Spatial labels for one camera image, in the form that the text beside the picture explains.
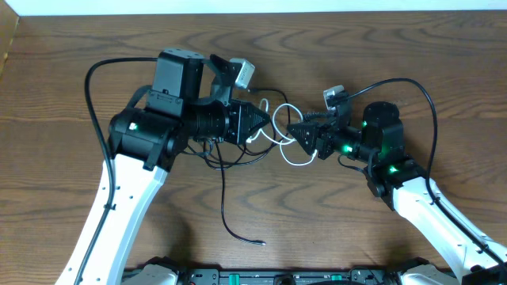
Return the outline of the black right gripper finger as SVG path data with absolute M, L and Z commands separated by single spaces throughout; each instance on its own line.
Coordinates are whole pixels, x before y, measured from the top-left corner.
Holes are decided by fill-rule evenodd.
M 287 130 L 308 155 L 312 155 L 314 153 L 316 150 L 319 123 L 292 123 L 287 126 Z
M 336 116 L 336 112 L 309 112 L 303 115 L 304 121 L 312 121 L 318 119 L 328 120 Z

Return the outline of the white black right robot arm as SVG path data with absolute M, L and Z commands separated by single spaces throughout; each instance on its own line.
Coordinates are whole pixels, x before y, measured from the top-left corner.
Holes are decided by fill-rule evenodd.
M 351 126 L 352 107 L 342 91 L 326 97 L 326 113 L 288 125 L 289 134 L 322 160 L 338 153 L 365 163 L 362 173 L 372 194 L 415 226 L 447 262 L 461 284 L 504 284 L 506 247 L 475 226 L 444 196 L 405 150 L 395 104 L 377 101 Z

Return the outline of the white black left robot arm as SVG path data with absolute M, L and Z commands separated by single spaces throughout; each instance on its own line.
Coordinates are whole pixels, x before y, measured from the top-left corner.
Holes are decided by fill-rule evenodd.
M 241 146 L 269 115 L 235 100 L 255 68 L 245 59 L 170 48 L 155 58 L 154 80 L 140 87 L 98 140 L 104 164 L 97 195 L 61 284 L 118 284 L 143 217 L 175 158 L 190 141 L 216 150 Z

